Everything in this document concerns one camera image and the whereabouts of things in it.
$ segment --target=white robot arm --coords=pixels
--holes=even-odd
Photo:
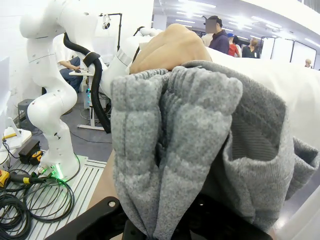
[[[74,48],[81,60],[89,62],[88,70],[94,73],[102,90],[110,96],[111,80],[125,75],[139,44],[150,41],[152,36],[159,32],[150,28],[140,29],[136,36],[130,37],[121,45],[108,68],[100,57],[97,58],[97,55],[92,53],[99,14],[88,9],[88,6],[79,0],[50,0],[43,11],[26,14],[20,22],[20,32],[28,39],[27,56],[33,80],[47,91],[28,108],[30,121],[43,131],[49,145],[38,170],[42,173],[46,169],[53,169],[54,175],[60,179],[70,179],[77,173],[78,163],[73,152],[70,131],[60,119],[62,114],[76,104],[77,94],[59,73],[53,48],[54,37],[67,33],[65,44]]]

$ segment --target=person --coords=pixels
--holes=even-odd
[[[280,96],[287,104],[292,134],[320,148],[320,73],[294,64],[269,59],[234,58],[204,46],[201,38],[185,27],[174,24],[154,37],[138,54],[130,73],[168,69],[192,60],[205,60],[237,71]],[[90,206],[107,196],[117,196],[113,182],[114,152],[93,193]],[[297,234],[313,216],[303,219],[291,230]]]
[[[222,29],[222,20],[218,16],[211,16],[209,20],[216,20],[216,33],[213,34],[209,48],[221,53],[228,54],[229,39],[225,30]]]
[[[239,42],[240,42],[240,40],[239,40],[238,36],[234,36],[233,37],[233,43],[235,44],[236,49],[238,49],[239,58],[242,58],[242,50],[241,50],[241,47],[238,44]]]
[[[228,33],[228,38],[229,38],[229,53],[228,53],[228,55],[230,55],[232,57],[236,56],[237,58],[240,58],[238,48],[237,48],[236,44],[234,43],[235,35],[233,33]]]
[[[63,38],[64,35],[61,34],[57,36],[53,41],[57,67],[64,80],[68,84],[70,84],[70,86],[73,87],[73,89],[77,93],[79,93],[79,88],[83,80],[83,77],[69,75],[69,73],[80,69],[80,58],[76,55],[76,53],[73,50],[67,48],[64,45]]]
[[[213,37],[213,33],[207,33],[206,35],[203,35],[202,36],[202,41],[203,41],[203,43],[204,43],[204,45],[206,46],[206,47],[209,47],[210,46],[210,43],[211,43],[211,41],[212,41],[212,37]]]
[[[312,62],[311,62],[311,60],[310,60],[310,59],[306,59],[306,60],[305,60],[305,67],[306,67],[306,68],[311,68],[311,69],[312,69],[311,63],[312,63]]]
[[[258,51],[258,39],[253,37],[250,41],[249,46],[245,46],[242,49],[242,57],[243,58],[252,58],[252,59],[259,59],[260,53]]]

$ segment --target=crowd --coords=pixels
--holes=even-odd
[[[208,19],[216,21],[216,33],[207,33],[202,37],[206,47],[236,58],[260,58],[258,39],[252,38],[249,45],[244,45],[243,48],[241,48],[239,38],[233,35],[233,33],[227,34],[226,31],[222,29],[222,20],[218,16],[211,16]]]

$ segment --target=cap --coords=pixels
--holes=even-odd
[[[209,18],[206,19],[210,19],[210,20],[216,20],[216,22],[220,25],[220,27],[222,28],[222,20],[218,17],[218,16],[211,16]]]

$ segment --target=jeans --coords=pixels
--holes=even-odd
[[[73,59],[70,60],[70,63],[74,66],[80,66],[80,58],[77,56]],[[60,70],[60,74],[62,75],[62,77],[64,78],[64,80],[70,84],[71,87],[74,88],[74,90],[79,93],[79,87],[80,84],[83,80],[83,76],[72,76],[69,75],[69,73],[73,72],[74,70],[68,69],[68,68],[64,68]]]

